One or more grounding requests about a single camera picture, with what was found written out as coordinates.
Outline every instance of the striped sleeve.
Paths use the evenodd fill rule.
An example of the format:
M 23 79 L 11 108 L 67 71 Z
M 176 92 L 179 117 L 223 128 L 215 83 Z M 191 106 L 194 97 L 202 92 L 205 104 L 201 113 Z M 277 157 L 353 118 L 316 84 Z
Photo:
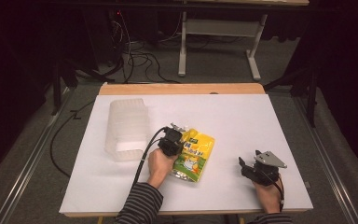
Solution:
M 147 183 L 133 186 L 123 209 L 114 223 L 152 223 L 162 205 L 163 197 L 157 189 Z
M 292 219 L 282 213 L 267 214 L 264 216 L 257 217 L 254 221 L 249 224 L 292 224 Z

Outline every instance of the desk leg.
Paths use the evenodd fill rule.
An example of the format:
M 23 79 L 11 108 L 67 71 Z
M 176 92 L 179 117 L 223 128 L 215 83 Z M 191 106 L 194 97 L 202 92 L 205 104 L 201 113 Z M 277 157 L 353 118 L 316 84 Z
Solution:
M 186 21 L 187 15 L 186 12 L 183 12 L 182 15 L 182 44 L 180 48 L 179 55 L 179 77 L 184 77 L 186 75 Z
M 257 50 L 258 43 L 260 42 L 260 37 L 263 34 L 264 26 L 266 25 L 266 20 L 267 20 L 267 15 L 263 15 L 260 24 L 257 27 L 253 48 L 251 50 L 246 50 L 246 57 L 248 58 L 249 66 L 251 67 L 251 72 L 254 81 L 259 81 L 261 79 L 260 73 L 258 72 L 257 64 L 255 63 L 255 51 Z

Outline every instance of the desk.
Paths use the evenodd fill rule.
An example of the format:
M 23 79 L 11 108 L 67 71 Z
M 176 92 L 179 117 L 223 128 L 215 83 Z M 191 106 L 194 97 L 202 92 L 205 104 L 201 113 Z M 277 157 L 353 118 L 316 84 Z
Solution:
M 234 4 L 258 4 L 258 5 L 285 5 L 285 6 L 307 6 L 308 0 L 189 0 L 187 2 L 208 2 L 208 3 L 234 3 Z M 259 21 L 215 21 L 188 19 L 184 11 L 182 15 L 182 42 L 179 55 L 180 77 L 186 75 L 186 35 L 229 35 L 248 36 L 254 39 L 251 49 L 246 50 L 246 58 L 251 68 L 255 81 L 261 79 L 255 62 L 255 52 L 263 34 L 267 20 L 267 14 L 263 14 Z
M 255 149 L 273 151 L 288 166 L 281 170 L 286 191 L 283 210 L 312 208 L 296 162 L 261 85 L 150 84 L 101 87 L 60 213 L 68 217 L 115 216 L 122 208 L 139 162 L 108 159 L 103 150 L 104 133 L 110 102 L 132 97 L 141 97 L 148 107 L 151 133 L 174 122 L 215 138 L 200 182 L 167 177 L 160 188 L 165 196 L 160 209 L 162 215 L 260 211 L 253 184 L 241 176 L 238 165 L 239 156 L 253 162 Z M 147 173 L 146 162 L 139 180 L 146 181 Z

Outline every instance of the white tabletop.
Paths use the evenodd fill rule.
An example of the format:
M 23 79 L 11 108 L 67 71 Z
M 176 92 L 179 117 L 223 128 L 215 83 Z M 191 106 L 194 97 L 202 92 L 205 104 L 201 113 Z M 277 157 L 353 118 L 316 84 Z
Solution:
M 160 187 L 161 214 L 244 213 L 261 209 L 252 182 L 241 175 L 238 157 L 253 163 L 255 150 L 272 151 L 285 164 L 283 210 L 305 211 L 312 203 L 266 94 L 99 95 L 81 143 L 60 213 L 70 217 L 114 216 L 121 210 L 138 161 L 114 162 L 103 150 L 109 105 L 142 98 L 151 135 L 171 122 L 215 139 L 200 182 L 168 176 Z M 146 181 L 147 162 L 140 175 Z

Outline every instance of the yellow package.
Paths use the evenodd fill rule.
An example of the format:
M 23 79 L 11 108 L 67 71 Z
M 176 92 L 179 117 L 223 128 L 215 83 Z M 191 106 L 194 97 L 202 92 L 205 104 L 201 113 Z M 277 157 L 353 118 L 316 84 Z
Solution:
M 172 169 L 172 175 L 191 182 L 198 182 L 206 161 L 211 155 L 214 138 L 195 129 L 183 133 L 184 148 Z

